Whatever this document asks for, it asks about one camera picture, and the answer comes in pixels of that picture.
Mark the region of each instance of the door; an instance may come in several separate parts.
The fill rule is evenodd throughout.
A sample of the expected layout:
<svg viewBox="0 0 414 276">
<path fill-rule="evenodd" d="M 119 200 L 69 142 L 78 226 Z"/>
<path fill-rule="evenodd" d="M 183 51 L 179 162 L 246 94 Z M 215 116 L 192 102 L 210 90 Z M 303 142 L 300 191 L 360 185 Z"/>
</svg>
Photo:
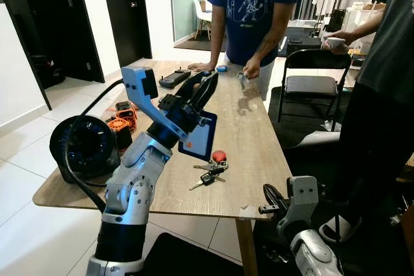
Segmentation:
<svg viewBox="0 0 414 276">
<path fill-rule="evenodd" d="M 84 0 L 27 0 L 43 46 L 66 76 L 104 82 Z"/>
<path fill-rule="evenodd" d="M 152 58 L 145 0 L 106 0 L 120 66 Z"/>
</svg>

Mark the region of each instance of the man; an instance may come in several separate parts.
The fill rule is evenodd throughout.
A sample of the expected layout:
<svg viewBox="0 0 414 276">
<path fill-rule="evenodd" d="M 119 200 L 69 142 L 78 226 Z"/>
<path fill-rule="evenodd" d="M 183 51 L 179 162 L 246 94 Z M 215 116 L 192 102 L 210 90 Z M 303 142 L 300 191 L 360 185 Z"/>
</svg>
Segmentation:
<svg viewBox="0 0 414 276">
<path fill-rule="evenodd" d="M 188 66 L 195 71 L 215 69 L 227 26 L 226 58 L 243 66 L 248 79 L 257 78 L 263 100 L 280 39 L 296 0 L 209 0 L 213 5 L 210 62 Z"/>
<path fill-rule="evenodd" d="M 334 200 L 349 202 L 340 213 L 341 242 L 386 197 L 414 151 L 414 0 L 378 2 L 387 3 L 381 14 L 352 33 L 331 35 L 349 45 L 376 32 L 342 124 L 342 170 L 332 189 Z M 320 234 L 335 241 L 334 219 Z"/>
</svg>

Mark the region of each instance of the tile floor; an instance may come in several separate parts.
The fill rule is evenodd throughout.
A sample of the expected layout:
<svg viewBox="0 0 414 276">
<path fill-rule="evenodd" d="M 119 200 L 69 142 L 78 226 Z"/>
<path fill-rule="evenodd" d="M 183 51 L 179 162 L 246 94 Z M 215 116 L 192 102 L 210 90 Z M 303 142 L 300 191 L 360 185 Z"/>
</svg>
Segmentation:
<svg viewBox="0 0 414 276">
<path fill-rule="evenodd" d="M 158 59 L 208 61 L 210 53 L 172 48 Z M 284 59 L 272 73 L 272 87 L 281 85 Z M 300 74 L 326 74 L 324 71 Z M 347 85 L 352 86 L 354 73 Z M 53 107 L 15 131 L 0 137 L 0 276 L 81 276 L 94 253 L 100 225 L 97 211 L 39 207 L 32 203 L 37 188 L 56 168 L 49 153 L 55 126 L 81 112 L 108 84 L 67 78 L 47 89 Z M 122 91 L 119 86 L 91 111 L 95 116 Z M 144 255 L 163 232 L 241 264 L 234 221 L 227 218 L 156 215 L 149 218 Z"/>
</svg>

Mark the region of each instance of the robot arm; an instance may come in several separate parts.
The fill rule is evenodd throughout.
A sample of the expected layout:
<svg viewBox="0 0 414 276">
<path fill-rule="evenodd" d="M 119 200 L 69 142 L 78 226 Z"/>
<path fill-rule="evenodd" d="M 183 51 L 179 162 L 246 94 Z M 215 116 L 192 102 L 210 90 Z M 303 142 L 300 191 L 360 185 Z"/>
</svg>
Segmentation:
<svg viewBox="0 0 414 276">
<path fill-rule="evenodd" d="M 179 140 L 185 142 L 191 137 L 196 127 L 205 127 L 209 122 L 201 112 L 218 80 L 217 74 L 204 79 L 200 72 L 189 78 L 176 95 L 167 95 L 158 110 L 151 103 L 151 98 L 158 96 L 152 69 L 124 67 L 122 76 L 128 98 L 154 123 L 129 146 L 123 163 L 107 181 L 106 208 L 87 276 L 138 275 L 142 270 L 142 248 L 155 185 L 172 156 L 171 148 Z M 211 152 L 211 146 L 195 149 Z"/>
<path fill-rule="evenodd" d="M 318 186 L 311 176 L 297 176 L 287 180 L 290 206 L 272 186 L 265 185 L 265 195 L 271 206 L 259 209 L 275 212 L 283 218 L 277 226 L 278 235 L 290 242 L 290 250 L 302 275 L 339 276 L 334 252 L 319 234 L 310 229 L 311 216 L 318 204 Z"/>
</svg>

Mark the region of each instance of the wooden table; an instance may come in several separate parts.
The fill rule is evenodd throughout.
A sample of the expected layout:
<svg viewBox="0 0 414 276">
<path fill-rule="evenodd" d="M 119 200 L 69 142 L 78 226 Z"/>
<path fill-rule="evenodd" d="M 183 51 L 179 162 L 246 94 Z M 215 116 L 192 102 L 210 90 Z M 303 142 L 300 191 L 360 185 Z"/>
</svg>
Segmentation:
<svg viewBox="0 0 414 276">
<path fill-rule="evenodd" d="M 180 66 L 186 68 L 188 64 L 141 59 L 132 67 L 152 67 L 158 81 L 161 76 Z M 256 87 L 242 91 L 236 77 L 239 70 L 240 67 L 234 66 L 228 72 L 219 73 L 217 89 L 205 107 L 206 111 L 218 115 L 213 150 L 222 149 L 227 153 L 229 168 L 221 175 L 225 182 L 217 181 L 188 191 L 202 173 L 192 167 L 202 162 L 179 153 L 175 147 L 157 182 L 150 212 L 234 218 L 245 274 L 257 275 L 250 219 L 268 219 L 257 211 L 258 206 L 266 204 L 263 184 L 273 184 L 286 196 L 290 171 Z M 159 87 L 158 93 L 164 96 L 177 89 L 171 92 Z M 123 91 L 115 102 L 125 99 Z M 151 120 L 139 111 L 134 137 L 150 124 Z M 101 197 L 103 191 L 97 189 Z M 96 208 L 77 186 L 65 183 L 58 170 L 39 188 L 33 201 L 40 206 Z"/>
</svg>

